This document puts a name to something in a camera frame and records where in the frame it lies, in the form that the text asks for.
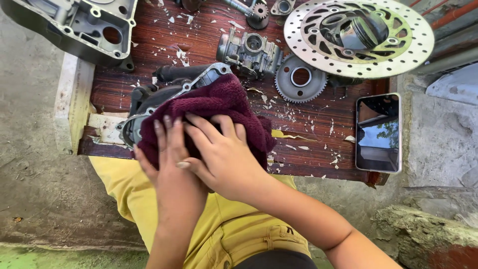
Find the small gear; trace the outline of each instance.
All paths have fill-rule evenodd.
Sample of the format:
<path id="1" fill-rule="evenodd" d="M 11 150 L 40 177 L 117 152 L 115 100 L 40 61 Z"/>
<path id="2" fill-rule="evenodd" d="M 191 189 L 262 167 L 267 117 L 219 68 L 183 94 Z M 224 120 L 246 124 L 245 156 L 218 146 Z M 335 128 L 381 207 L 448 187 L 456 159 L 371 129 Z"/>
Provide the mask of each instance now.
<path id="1" fill-rule="evenodd" d="M 255 4 L 252 8 L 252 11 L 259 17 L 260 20 L 264 20 L 269 15 L 267 6 L 261 3 Z"/>
<path id="2" fill-rule="evenodd" d="M 300 69 L 309 73 L 308 81 L 298 84 L 293 76 Z M 275 73 L 275 86 L 287 101 L 305 103 L 317 97 L 327 84 L 327 74 L 301 60 L 295 54 L 287 55 Z"/>
<path id="3" fill-rule="evenodd" d="M 251 17 L 246 18 L 247 23 L 249 24 L 250 27 L 256 30 L 262 30 L 267 27 L 269 24 L 269 16 L 266 16 L 265 19 L 261 21 L 256 21 Z"/>

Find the phone screen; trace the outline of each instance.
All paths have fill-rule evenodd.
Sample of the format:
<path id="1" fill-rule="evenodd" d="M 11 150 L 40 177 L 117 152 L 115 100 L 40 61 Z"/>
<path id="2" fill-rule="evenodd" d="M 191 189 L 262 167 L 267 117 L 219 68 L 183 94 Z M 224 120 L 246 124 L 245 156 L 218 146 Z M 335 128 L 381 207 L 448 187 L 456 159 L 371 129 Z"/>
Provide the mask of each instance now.
<path id="1" fill-rule="evenodd" d="M 402 169 L 401 111 L 398 94 L 357 100 L 356 166 L 396 173 Z"/>

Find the brake disc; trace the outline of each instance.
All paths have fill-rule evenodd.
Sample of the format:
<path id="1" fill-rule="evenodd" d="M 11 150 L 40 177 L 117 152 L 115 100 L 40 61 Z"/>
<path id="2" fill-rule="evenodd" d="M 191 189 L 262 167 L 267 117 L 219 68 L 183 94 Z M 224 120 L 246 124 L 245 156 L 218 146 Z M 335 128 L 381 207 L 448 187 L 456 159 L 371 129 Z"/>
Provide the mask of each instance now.
<path id="1" fill-rule="evenodd" d="M 300 69 L 308 73 L 305 83 L 294 79 Z M 275 86 L 280 95 L 293 103 L 305 103 L 317 97 L 327 84 L 325 72 L 312 67 L 294 54 L 287 55 L 275 75 Z"/>
<path id="2" fill-rule="evenodd" d="M 287 18 L 288 46 L 306 63 L 351 78 L 387 78 L 421 65 L 435 39 L 427 21 L 392 0 L 312 0 Z"/>

